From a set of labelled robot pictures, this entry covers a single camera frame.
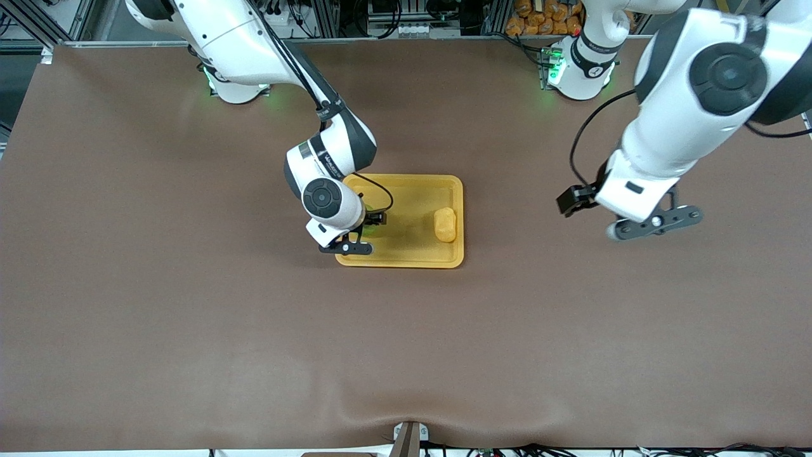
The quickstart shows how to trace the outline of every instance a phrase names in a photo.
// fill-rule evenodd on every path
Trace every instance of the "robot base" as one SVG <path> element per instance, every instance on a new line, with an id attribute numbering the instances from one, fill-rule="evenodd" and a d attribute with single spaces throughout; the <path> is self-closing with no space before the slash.
<path id="1" fill-rule="evenodd" d="M 263 94 L 268 94 L 270 85 L 242 85 L 233 82 L 222 82 L 214 79 L 209 72 L 204 72 L 209 78 L 211 94 L 220 97 L 224 102 L 233 105 L 248 103 L 254 98 Z"/>
<path id="2" fill-rule="evenodd" d="M 574 37 L 565 37 L 563 40 L 555 43 L 553 48 L 561 49 L 561 57 L 559 63 L 554 64 L 554 67 L 547 71 L 547 85 L 555 87 L 563 96 L 572 98 L 573 100 L 589 100 L 609 84 L 609 76 L 611 71 L 615 68 L 612 64 L 605 72 L 604 75 L 598 78 L 588 78 L 572 60 L 572 43 L 575 41 Z"/>

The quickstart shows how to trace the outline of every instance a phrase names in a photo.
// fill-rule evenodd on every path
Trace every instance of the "wire bundle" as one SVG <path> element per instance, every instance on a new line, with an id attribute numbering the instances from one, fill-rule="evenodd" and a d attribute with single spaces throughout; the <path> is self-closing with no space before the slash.
<path id="1" fill-rule="evenodd" d="M 282 39 L 279 38 L 279 35 L 277 35 L 276 32 L 274 32 L 274 30 L 270 27 L 268 21 L 265 20 L 265 16 L 262 14 L 261 11 L 259 11 L 259 8 L 257 8 L 257 5 L 254 2 L 248 2 L 248 4 L 251 6 L 253 13 L 257 15 L 260 22 L 262 23 L 262 27 L 268 34 L 268 37 L 270 37 L 271 43 L 273 43 L 274 47 L 278 51 L 279 57 L 282 59 L 282 61 L 284 61 L 288 65 L 288 67 L 291 68 L 293 74 L 296 76 L 296 79 L 299 80 L 299 82 L 302 84 L 302 87 L 304 87 L 304 90 L 307 91 L 308 95 L 310 95 L 310 97 L 313 99 L 313 102 L 316 103 L 316 111 L 321 110 L 322 104 L 320 103 L 318 97 L 316 96 L 316 93 L 313 92 L 313 87 L 310 86 L 310 83 L 307 81 L 307 78 L 305 78 L 305 74 L 302 72 L 302 69 L 299 66 L 298 62 L 291 54 L 291 51 L 287 48 Z M 322 125 L 319 127 L 319 132 L 323 131 L 325 128 L 326 123 L 322 121 Z"/>
<path id="2" fill-rule="evenodd" d="M 287 0 L 287 8 L 291 11 L 293 21 L 301 28 L 302 32 L 304 32 L 308 38 L 315 38 L 316 33 L 310 32 L 310 27 L 307 26 L 306 22 L 307 18 L 310 17 L 310 12 L 313 11 L 313 7 L 310 7 L 307 16 L 302 14 L 301 0 Z"/>
<path id="3" fill-rule="evenodd" d="M 425 12 L 436 20 L 440 21 L 455 20 L 460 18 L 460 13 L 458 11 L 451 11 L 451 14 L 447 14 L 449 13 L 449 10 L 443 10 L 440 7 L 440 3 L 440 0 L 426 0 Z"/>
<path id="4" fill-rule="evenodd" d="M 515 40 L 513 38 L 510 38 L 508 35 L 506 35 L 504 33 L 501 33 L 501 32 L 488 32 L 485 35 L 486 36 L 493 36 L 493 37 L 500 37 L 500 38 L 504 39 L 505 41 L 507 41 L 508 43 L 520 48 L 521 51 L 525 53 L 525 56 L 527 56 L 527 58 L 530 60 L 530 62 L 535 63 L 539 67 L 549 67 L 548 64 L 539 62 L 538 60 L 536 60 L 535 57 L 533 57 L 532 54 L 530 54 L 531 52 L 534 52 L 534 53 L 538 54 L 539 52 L 541 52 L 542 48 L 537 48 L 535 46 L 528 46 L 525 43 L 522 43 L 521 39 L 518 37 L 518 35 L 516 36 Z"/>
<path id="5" fill-rule="evenodd" d="M 355 23 L 356 28 L 358 28 L 358 32 L 363 35 L 364 37 L 372 37 L 365 31 L 365 27 L 361 27 L 361 18 L 365 16 L 369 16 L 369 12 L 366 9 L 362 9 L 363 6 L 367 4 L 368 0 L 356 0 L 355 4 L 352 6 L 352 22 Z M 387 30 L 381 34 L 380 36 L 376 37 L 378 40 L 382 40 L 383 38 L 389 37 L 395 30 L 398 29 L 400 25 L 400 18 L 403 17 L 404 8 L 403 5 L 400 3 L 400 0 L 391 0 L 392 3 L 392 20 L 389 23 L 389 27 Z"/>
<path id="6" fill-rule="evenodd" d="M 425 457 L 430 457 L 429 449 L 442 449 L 443 457 L 446 457 L 446 449 L 466 449 L 463 447 L 446 446 L 444 444 L 436 444 L 433 442 L 422 442 L 421 448 L 425 449 Z M 469 449 L 467 457 L 482 457 L 480 449 Z M 537 443 L 528 444 L 519 447 L 507 447 L 502 449 L 491 449 L 493 455 L 496 457 L 508 457 L 505 451 L 512 452 L 516 457 L 578 457 L 570 450 L 562 447 L 544 446 Z M 730 446 L 717 447 L 717 448 L 698 448 L 698 447 L 680 447 L 680 448 L 625 448 L 625 449 L 610 449 L 610 457 L 624 457 L 626 451 L 634 452 L 635 454 L 643 455 L 644 457 L 719 457 L 723 452 L 750 452 L 766 454 L 767 457 L 805 457 L 805 452 L 812 452 L 812 448 L 792 448 L 792 447 L 765 447 L 751 444 L 748 442 L 737 442 Z"/>

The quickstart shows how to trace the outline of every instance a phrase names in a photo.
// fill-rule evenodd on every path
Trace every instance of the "yellow sponge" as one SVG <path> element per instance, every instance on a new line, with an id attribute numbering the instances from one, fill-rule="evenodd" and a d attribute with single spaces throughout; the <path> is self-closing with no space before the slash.
<path id="1" fill-rule="evenodd" d="M 445 243 L 456 239 L 456 214 L 449 207 L 440 208 L 434 212 L 434 235 Z"/>

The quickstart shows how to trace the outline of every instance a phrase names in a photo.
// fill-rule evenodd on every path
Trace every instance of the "brown tablecloth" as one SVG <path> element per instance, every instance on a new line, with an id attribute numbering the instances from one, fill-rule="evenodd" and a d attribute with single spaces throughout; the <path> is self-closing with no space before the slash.
<path id="1" fill-rule="evenodd" d="M 368 171 L 464 182 L 452 271 L 318 253 L 282 174 L 317 127 L 303 90 L 229 106 L 183 48 L 57 49 L 0 163 L 0 450 L 356 446 L 401 420 L 457 446 L 812 445 L 809 138 L 737 133 L 681 182 L 706 212 L 685 231 L 558 214 L 574 133 L 644 45 L 589 102 L 504 42 L 305 47 L 378 139 Z M 590 125 L 584 172 L 635 113 Z"/>

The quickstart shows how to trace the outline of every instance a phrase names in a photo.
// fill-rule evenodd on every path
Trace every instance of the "black joint cap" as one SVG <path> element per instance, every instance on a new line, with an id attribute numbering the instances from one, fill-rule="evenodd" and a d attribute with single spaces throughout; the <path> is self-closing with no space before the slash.
<path id="1" fill-rule="evenodd" d="M 304 188 L 302 203 L 310 214 L 329 219 L 339 214 L 341 189 L 326 178 L 312 180 Z"/>
<path id="2" fill-rule="evenodd" d="M 743 45 L 718 43 L 697 54 L 689 78 L 706 111 L 732 115 L 761 97 L 767 87 L 767 68 L 758 54 Z"/>

